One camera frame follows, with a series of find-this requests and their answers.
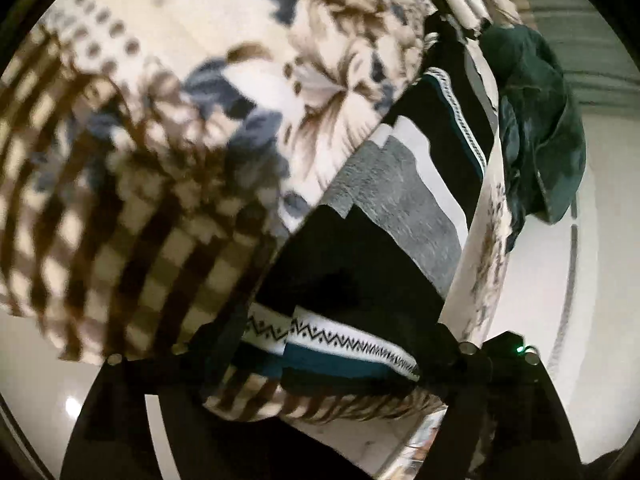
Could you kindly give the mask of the dark green plush blanket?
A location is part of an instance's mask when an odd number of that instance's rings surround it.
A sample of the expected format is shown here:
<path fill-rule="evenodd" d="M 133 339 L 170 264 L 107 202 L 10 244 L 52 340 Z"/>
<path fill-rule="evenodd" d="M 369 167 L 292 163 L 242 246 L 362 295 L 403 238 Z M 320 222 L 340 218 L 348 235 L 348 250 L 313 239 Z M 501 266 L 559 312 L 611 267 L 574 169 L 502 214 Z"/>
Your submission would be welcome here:
<path fill-rule="evenodd" d="M 491 25 L 480 48 L 499 90 L 510 252 L 530 214 L 549 224 L 570 209 L 586 166 L 582 116 L 559 59 L 525 25 Z"/>

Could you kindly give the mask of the black grey striped sweater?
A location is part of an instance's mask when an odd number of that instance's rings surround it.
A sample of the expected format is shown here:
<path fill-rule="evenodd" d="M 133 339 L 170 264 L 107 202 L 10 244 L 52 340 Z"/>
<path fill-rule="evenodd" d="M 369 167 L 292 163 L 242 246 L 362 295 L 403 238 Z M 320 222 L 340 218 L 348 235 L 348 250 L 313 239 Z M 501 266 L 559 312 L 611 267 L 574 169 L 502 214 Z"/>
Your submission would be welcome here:
<path fill-rule="evenodd" d="M 238 362 L 300 394 L 421 385 L 471 233 L 497 115 L 453 24 L 426 22 L 418 79 L 285 243 Z"/>

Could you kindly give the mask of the floral bed blanket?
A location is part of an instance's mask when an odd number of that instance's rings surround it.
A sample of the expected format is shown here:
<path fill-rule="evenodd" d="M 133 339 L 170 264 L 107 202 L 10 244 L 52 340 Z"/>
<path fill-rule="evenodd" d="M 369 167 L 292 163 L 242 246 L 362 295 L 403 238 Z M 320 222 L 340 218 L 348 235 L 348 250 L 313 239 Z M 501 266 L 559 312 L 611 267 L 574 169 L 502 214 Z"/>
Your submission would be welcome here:
<path fill-rule="evenodd" d="M 494 145 L 421 385 L 300 394 L 238 362 L 285 243 L 418 79 L 440 16 L 469 43 Z M 240 330 L 205 404 L 238 422 L 321 424 L 442 403 L 442 324 L 482 338 L 502 285 L 498 89 L 445 0 L 55 0 L 1 77 L 1 305 L 68 362 Z"/>

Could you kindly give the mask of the teal curtain right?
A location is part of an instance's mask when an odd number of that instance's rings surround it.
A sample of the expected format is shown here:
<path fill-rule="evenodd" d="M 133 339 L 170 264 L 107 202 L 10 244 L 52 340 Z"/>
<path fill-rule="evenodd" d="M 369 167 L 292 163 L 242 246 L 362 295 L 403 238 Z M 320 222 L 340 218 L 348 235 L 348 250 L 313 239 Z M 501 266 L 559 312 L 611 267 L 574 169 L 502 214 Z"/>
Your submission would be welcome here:
<path fill-rule="evenodd" d="M 639 70 L 589 0 L 511 0 L 527 26 L 547 40 L 591 113 L 639 117 Z"/>

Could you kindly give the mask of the white bed headboard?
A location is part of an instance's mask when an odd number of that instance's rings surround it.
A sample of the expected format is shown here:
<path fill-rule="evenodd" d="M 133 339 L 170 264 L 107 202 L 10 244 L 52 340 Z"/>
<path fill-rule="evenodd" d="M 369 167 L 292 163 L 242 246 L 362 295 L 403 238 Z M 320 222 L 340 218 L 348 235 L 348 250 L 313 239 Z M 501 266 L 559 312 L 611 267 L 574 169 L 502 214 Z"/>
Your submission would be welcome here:
<path fill-rule="evenodd" d="M 526 221 L 489 333 L 536 347 L 580 457 L 621 448 L 639 421 L 639 122 L 585 114 L 587 167 L 574 204 Z"/>

